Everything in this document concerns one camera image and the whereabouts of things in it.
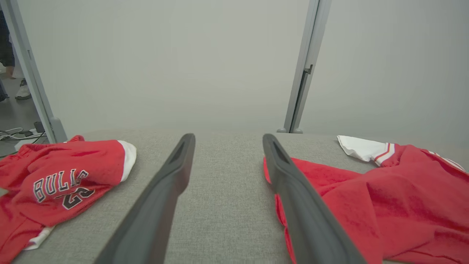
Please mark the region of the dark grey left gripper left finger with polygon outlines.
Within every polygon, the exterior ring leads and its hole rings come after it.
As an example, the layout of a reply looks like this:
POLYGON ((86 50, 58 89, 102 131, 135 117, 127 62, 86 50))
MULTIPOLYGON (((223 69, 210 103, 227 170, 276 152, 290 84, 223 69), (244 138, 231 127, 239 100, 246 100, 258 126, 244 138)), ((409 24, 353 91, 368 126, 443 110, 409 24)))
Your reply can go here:
POLYGON ((178 197, 191 175, 196 138, 184 134, 115 230, 96 264, 162 264, 178 197))

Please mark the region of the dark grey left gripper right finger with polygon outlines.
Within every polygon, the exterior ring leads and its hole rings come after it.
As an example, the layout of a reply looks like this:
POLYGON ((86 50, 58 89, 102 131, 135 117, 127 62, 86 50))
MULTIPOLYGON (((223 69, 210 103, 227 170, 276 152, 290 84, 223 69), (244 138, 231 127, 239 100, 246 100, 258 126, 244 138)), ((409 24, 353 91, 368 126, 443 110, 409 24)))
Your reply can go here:
POLYGON ((366 260, 273 134, 262 138, 269 179, 280 197, 298 264, 365 264, 366 260))

